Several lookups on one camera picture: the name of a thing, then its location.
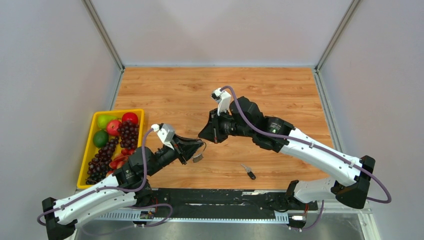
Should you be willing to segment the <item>silver keyring with keys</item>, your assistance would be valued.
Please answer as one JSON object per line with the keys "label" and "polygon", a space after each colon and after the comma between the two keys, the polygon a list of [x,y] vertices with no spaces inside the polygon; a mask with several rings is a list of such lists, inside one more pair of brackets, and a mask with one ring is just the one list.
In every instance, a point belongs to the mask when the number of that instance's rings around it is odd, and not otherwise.
{"label": "silver keyring with keys", "polygon": [[200,147],[195,151],[195,153],[193,154],[191,158],[193,163],[198,163],[204,158],[203,154],[206,148],[207,148],[207,144],[204,141],[202,141]]}

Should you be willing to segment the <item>black headed silver key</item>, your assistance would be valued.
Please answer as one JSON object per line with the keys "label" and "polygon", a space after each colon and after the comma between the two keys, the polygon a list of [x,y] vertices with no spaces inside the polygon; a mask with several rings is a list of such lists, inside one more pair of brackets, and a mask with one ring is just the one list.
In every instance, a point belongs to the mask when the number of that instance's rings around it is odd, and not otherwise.
{"label": "black headed silver key", "polygon": [[249,178],[251,180],[255,180],[256,179],[256,175],[252,172],[252,169],[250,167],[246,166],[243,163],[241,163],[240,165],[244,168],[244,170],[246,171],[247,175],[249,176]]}

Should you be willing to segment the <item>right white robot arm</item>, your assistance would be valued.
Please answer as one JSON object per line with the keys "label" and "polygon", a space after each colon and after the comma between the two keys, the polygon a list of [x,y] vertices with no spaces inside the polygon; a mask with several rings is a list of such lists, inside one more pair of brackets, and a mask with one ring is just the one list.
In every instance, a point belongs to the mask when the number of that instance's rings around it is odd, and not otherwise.
{"label": "right white robot arm", "polygon": [[329,175],[313,181],[291,181],[285,195],[290,208],[322,200],[364,208],[372,179],[367,173],[374,171],[374,158],[358,158],[334,150],[281,118],[263,115],[258,105],[244,96],[229,103],[224,111],[211,110],[206,126],[198,134],[215,144],[228,136],[251,138],[261,149],[298,158]]}

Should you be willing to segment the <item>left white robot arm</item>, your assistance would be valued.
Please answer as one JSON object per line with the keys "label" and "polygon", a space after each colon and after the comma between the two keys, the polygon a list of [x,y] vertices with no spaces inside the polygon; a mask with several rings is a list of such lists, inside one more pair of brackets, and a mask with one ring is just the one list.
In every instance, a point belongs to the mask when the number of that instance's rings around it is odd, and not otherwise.
{"label": "left white robot arm", "polygon": [[89,221],[120,209],[158,207],[147,177],[175,160],[186,164],[205,146],[201,139],[173,135],[169,145],[156,152],[142,145],[124,165],[95,185],[63,199],[48,197],[42,201],[43,213],[37,218],[46,228],[50,240],[64,240]]}

